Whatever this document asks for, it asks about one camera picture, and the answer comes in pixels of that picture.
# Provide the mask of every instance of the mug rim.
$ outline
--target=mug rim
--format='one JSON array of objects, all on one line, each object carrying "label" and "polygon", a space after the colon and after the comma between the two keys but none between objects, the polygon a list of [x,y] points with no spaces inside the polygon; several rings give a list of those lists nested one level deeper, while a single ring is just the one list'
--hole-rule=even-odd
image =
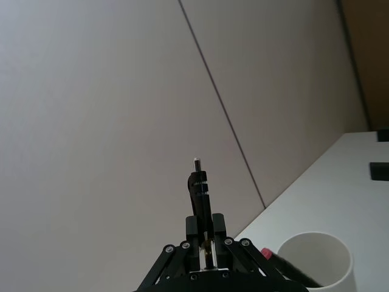
[{"label": "mug rim", "polygon": [[350,258],[350,264],[348,266],[348,269],[347,269],[347,272],[343,275],[342,278],[340,278],[338,281],[330,284],[330,285],[327,285],[327,286],[324,286],[324,287],[320,287],[320,288],[309,288],[309,287],[306,287],[307,289],[309,289],[310,291],[324,291],[325,289],[330,289],[336,285],[338,285],[340,282],[343,282],[353,271],[353,268],[354,268],[354,257],[353,257],[353,254],[351,253],[351,251],[349,250],[348,246],[343,242],[343,240],[341,240],[340,238],[336,237],[335,235],[332,235],[332,234],[329,234],[329,233],[325,233],[325,232],[320,232],[320,231],[307,231],[307,232],[301,232],[301,233],[298,233],[298,234],[295,234],[293,235],[292,237],[289,237],[287,240],[285,240],[281,245],[280,247],[278,248],[278,251],[277,253],[280,252],[280,249],[282,248],[282,246],[287,243],[289,240],[295,238],[295,237],[298,237],[300,235],[305,235],[305,234],[322,234],[322,235],[327,235],[327,236],[330,236],[336,240],[338,240],[347,250],[348,252],[348,255],[349,255],[349,258]]}]

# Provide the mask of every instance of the red object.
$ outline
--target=red object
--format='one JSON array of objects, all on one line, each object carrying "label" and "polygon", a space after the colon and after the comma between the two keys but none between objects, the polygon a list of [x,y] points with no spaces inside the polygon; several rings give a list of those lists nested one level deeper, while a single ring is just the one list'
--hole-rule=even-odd
[{"label": "red object", "polygon": [[273,252],[268,248],[263,248],[261,253],[267,260],[269,260],[273,255]]}]

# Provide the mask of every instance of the white table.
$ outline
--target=white table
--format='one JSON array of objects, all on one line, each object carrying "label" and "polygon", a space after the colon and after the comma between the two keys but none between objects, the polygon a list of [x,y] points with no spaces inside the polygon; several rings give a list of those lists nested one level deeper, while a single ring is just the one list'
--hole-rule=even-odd
[{"label": "white table", "polygon": [[389,182],[370,180],[369,162],[389,162],[389,142],[344,134],[237,239],[277,251],[297,233],[333,234],[354,254],[358,290],[389,291]]}]

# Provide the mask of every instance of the white cup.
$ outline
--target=white cup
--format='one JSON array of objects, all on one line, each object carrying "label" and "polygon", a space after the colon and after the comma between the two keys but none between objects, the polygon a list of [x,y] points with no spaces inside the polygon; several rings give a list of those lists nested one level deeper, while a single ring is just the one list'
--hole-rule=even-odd
[{"label": "white cup", "polygon": [[337,237],[321,232],[306,232],[286,240],[278,255],[313,278],[323,287],[316,292],[356,292],[353,255]]}]

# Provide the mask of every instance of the black marker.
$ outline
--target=black marker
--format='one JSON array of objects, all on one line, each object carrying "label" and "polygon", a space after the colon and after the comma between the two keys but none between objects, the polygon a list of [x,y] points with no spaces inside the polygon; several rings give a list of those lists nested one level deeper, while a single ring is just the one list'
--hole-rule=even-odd
[{"label": "black marker", "polygon": [[274,254],[270,249],[263,248],[261,250],[262,255],[271,263],[282,275],[290,280],[299,282],[307,288],[320,288],[322,287],[314,279],[310,278],[303,272],[301,272],[294,265],[283,259],[279,255]]}]

